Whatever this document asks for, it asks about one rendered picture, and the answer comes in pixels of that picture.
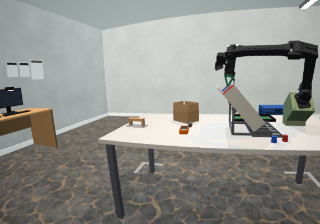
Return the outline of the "orange digital multimeter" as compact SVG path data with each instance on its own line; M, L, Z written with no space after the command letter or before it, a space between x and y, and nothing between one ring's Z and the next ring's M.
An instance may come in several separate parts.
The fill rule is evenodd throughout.
M189 126L182 125L180 127L179 134L188 134L188 132L189 132Z

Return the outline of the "brown cardboard box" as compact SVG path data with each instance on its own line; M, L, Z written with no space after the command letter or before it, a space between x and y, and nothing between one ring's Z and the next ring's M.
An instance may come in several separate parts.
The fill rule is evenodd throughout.
M183 101L173 103L173 120L188 124L199 121L199 106L196 102Z

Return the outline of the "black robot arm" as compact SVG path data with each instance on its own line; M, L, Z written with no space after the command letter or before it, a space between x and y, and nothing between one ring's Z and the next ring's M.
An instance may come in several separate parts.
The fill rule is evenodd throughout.
M292 49L292 52L290 49ZM311 107L309 101L312 97L312 79L316 59L318 58L317 45L299 40L280 45L229 45L226 52L217 53L215 70L222 69L223 65L226 65L225 71L230 71L231 63L235 64L237 57L245 56L285 56L288 59L295 60L305 58L303 80L298 88L299 93L294 96L300 109ZM225 63L226 61L227 63Z

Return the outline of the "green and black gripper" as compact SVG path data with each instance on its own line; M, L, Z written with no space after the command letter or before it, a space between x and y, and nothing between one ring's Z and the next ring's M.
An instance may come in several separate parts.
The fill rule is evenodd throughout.
M225 73L224 73L224 78L225 78L225 82L226 82L227 86L230 85L230 83L232 82L232 80L233 80L234 77L235 77L235 73L236 73L236 72L234 71L234 69L235 69L235 64L232 64L232 63L231 63L230 71L225 71ZM231 78L230 81L229 81L229 84L228 84L228 81L227 81L227 77L230 77L230 78Z

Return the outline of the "red plug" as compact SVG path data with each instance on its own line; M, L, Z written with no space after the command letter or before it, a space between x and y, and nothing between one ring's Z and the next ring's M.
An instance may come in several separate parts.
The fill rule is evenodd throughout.
M288 135L284 134L283 138L282 138L282 141L283 142L287 142L288 141Z

